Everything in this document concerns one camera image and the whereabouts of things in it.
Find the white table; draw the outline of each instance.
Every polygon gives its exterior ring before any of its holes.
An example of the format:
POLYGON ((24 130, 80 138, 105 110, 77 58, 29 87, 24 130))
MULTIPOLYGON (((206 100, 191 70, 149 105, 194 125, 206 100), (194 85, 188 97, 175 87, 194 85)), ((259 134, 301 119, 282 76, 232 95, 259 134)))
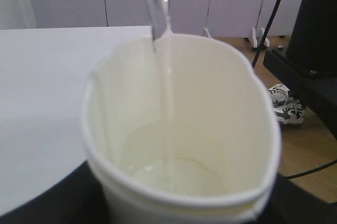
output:
POLYGON ((0 215, 85 160, 80 106, 91 70, 147 26, 0 30, 0 215))

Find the shoe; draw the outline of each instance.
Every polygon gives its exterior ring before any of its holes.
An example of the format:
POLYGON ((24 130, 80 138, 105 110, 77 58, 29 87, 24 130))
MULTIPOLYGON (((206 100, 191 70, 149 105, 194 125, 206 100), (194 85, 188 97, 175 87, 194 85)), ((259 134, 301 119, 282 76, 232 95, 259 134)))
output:
POLYGON ((285 104, 294 101, 292 92, 283 84, 277 84, 268 89, 270 98, 273 101, 273 106, 276 107, 280 104, 285 104))
POLYGON ((297 99, 274 107, 277 120, 283 125, 299 125, 304 121, 305 108, 297 99))

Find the liquid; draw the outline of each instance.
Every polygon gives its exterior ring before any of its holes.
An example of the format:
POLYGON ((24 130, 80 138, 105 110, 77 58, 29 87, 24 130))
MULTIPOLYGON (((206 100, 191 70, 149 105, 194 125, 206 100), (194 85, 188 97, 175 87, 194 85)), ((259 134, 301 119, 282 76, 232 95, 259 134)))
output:
POLYGON ((202 134, 196 135, 195 128, 186 130, 176 127, 174 121, 172 84, 174 69, 171 64, 172 31, 168 0, 146 0, 146 3, 152 26, 153 50, 160 70, 163 119, 160 123, 145 126, 130 134, 124 148, 126 152, 136 149, 139 153, 134 153, 133 157, 125 155, 124 170, 143 184, 174 194, 188 196, 223 194, 225 192, 223 184, 215 172, 198 162, 197 157, 191 159, 184 155, 178 156, 177 142, 194 142, 195 138, 201 137, 202 134), (135 148, 134 144, 139 145, 140 142, 143 145, 135 148), (130 162, 130 158, 134 159, 137 156, 137 160, 130 162))
POLYGON ((165 120, 157 121, 128 136, 122 169, 142 184, 173 194, 195 197, 224 194, 222 179, 200 161, 209 139, 195 127, 181 126, 175 121, 169 124, 165 120), (169 146, 160 142, 165 136, 170 136, 169 146))

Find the paper cup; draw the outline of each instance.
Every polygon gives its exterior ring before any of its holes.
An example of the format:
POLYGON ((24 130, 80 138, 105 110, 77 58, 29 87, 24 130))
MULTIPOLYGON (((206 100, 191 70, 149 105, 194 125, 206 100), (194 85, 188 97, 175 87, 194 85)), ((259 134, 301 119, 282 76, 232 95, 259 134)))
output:
MULTIPOLYGON (((158 53, 164 48, 159 41, 158 53)), ((88 163, 113 223, 255 219, 272 190, 281 149, 264 85, 226 43, 175 34, 170 53, 169 140, 162 55, 153 53, 149 37, 120 46, 88 84, 82 117, 88 163)))

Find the black cable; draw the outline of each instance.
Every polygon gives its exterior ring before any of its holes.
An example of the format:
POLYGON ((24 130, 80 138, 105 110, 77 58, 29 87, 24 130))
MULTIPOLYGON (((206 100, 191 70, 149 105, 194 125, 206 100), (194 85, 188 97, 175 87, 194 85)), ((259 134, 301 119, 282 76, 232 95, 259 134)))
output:
POLYGON ((267 24, 267 26, 265 28, 265 32, 263 33, 261 42, 260 42, 259 46, 257 47, 257 51, 256 51, 256 54, 255 54, 253 63, 252 63, 253 68, 255 67, 256 62, 257 62, 257 60, 258 60, 258 58, 260 56, 262 47, 264 45, 264 41, 265 41, 265 39, 267 37, 267 34, 269 32, 270 27, 272 26, 272 23, 274 21, 275 15, 276 15, 276 12, 279 9, 280 2, 281 2, 281 0, 276 0, 276 2, 275 2, 275 6, 274 6, 273 12, 272 12, 272 14, 271 14, 271 16, 269 18, 268 24, 267 24))
POLYGON ((312 173, 315 173, 317 171, 320 171, 320 170, 323 170, 323 169, 326 169, 330 166, 333 166, 337 164, 337 159, 335 161, 332 161, 326 165, 322 165, 320 167, 317 167, 315 169, 312 169, 312 170, 308 170, 308 171, 305 171, 305 172, 302 172, 302 173, 299 173, 299 174, 296 174, 296 175, 291 175, 291 176, 285 176, 286 179, 294 179, 294 178, 300 178, 300 177, 303 177, 303 176, 306 176, 306 175, 309 175, 309 174, 312 174, 312 173))

